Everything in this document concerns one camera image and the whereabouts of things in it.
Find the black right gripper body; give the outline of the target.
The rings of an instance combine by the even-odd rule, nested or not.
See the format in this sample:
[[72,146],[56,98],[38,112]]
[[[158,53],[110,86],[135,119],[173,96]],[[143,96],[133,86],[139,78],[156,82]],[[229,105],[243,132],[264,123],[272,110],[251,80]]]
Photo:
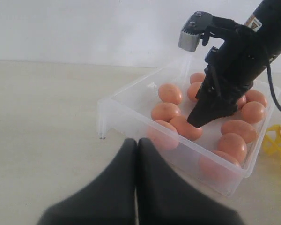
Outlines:
[[205,70],[216,71],[219,98],[237,103],[269,64],[266,48],[251,28],[216,16],[205,30],[202,42],[205,44],[210,37],[223,39],[224,43],[208,52]]

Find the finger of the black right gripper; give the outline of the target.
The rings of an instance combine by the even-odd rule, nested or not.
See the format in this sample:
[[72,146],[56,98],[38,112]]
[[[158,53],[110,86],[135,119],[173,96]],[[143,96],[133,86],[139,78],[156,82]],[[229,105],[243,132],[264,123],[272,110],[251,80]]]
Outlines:
[[187,122],[200,128],[216,119],[232,116],[236,111],[236,102],[229,102],[222,98],[200,99],[190,112]]
[[219,102],[219,81],[215,70],[205,70],[206,77],[199,88],[196,99],[199,102]]

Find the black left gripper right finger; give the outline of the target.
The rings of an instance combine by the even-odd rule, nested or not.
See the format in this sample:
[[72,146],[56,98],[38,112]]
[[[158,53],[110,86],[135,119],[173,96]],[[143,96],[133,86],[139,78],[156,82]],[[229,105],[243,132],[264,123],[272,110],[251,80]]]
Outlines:
[[244,224],[237,211],[184,181],[147,138],[138,142],[136,192],[141,225]]

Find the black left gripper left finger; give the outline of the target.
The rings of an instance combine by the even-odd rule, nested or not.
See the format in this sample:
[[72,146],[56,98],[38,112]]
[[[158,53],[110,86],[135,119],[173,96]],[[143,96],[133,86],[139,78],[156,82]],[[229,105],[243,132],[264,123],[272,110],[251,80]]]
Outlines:
[[86,187],[49,207],[39,225],[134,225],[137,143],[125,139],[110,164]]

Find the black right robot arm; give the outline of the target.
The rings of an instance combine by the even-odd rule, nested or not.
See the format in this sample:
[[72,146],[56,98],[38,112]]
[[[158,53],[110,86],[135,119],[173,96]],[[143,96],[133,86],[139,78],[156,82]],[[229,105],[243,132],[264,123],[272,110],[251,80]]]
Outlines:
[[194,52],[210,38],[222,39],[223,44],[205,57],[206,77],[187,119],[197,128],[233,115],[237,101],[263,71],[272,80],[270,64],[281,54],[281,0],[262,1],[245,24],[197,11],[182,27],[178,46]]

